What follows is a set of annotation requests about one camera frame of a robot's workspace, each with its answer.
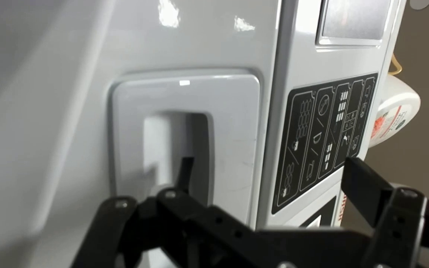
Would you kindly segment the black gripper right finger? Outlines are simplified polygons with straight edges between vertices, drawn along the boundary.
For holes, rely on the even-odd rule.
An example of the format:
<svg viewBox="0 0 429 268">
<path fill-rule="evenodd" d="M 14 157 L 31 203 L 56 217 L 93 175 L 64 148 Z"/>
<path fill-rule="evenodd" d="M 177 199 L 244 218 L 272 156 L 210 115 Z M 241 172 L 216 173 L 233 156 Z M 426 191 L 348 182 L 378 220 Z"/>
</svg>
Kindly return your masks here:
<svg viewBox="0 0 429 268">
<path fill-rule="evenodd" d="M 415 268 L 426 197 L 411 188 L 391 187 L 359 159 L 345 160 L 341 190 L 373 230 L 362 268 Z"/>
</svg>

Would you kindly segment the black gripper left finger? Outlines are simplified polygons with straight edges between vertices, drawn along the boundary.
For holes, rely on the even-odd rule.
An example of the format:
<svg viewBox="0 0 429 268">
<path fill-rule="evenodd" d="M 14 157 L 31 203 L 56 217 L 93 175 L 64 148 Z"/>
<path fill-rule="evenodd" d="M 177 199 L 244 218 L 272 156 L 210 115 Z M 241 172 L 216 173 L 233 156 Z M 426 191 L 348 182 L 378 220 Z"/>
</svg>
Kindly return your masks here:
<svg viewBox="0 0 429 268">
<path fill-rule="evenodd" d="M 150 251 L 160 251 L 177 268 L 253 268 L 250 232 L 189 196 L 193 163 L 183 159 L 175 184 L 141 203 L 104 200 L 70 268 L 138 268 Z"/>
</svg>

